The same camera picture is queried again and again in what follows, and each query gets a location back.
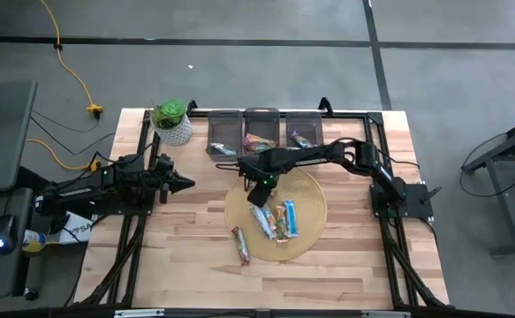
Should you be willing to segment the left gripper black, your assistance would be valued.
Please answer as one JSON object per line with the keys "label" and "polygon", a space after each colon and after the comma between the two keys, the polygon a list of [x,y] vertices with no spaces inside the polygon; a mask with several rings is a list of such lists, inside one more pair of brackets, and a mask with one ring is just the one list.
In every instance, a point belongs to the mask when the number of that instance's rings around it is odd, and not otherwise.
{"label": "left gripper black", "polygon": [[171,193],[177,193],[195,186],[194,180],[186,178],[174,170],[174,162],[166,154],[157,157],[154,172],[162,180],[159,189],[159,202],[161,204],[167,203],[169,190]]}

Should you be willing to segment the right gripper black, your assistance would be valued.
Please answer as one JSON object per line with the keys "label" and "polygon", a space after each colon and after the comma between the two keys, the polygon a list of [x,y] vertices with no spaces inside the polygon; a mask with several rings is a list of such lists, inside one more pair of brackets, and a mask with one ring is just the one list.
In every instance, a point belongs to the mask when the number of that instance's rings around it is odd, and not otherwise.
{"label": "right gripper black", "polygon": [[264,186],[267,189],[253,188],[247,195],[247,200],[258,207],[263,207],[270,196],[270,190],[276,188],[279,176],[272,172],[266,172],[259,167],[257,158],[240,158],[239,175],[256,185]]}

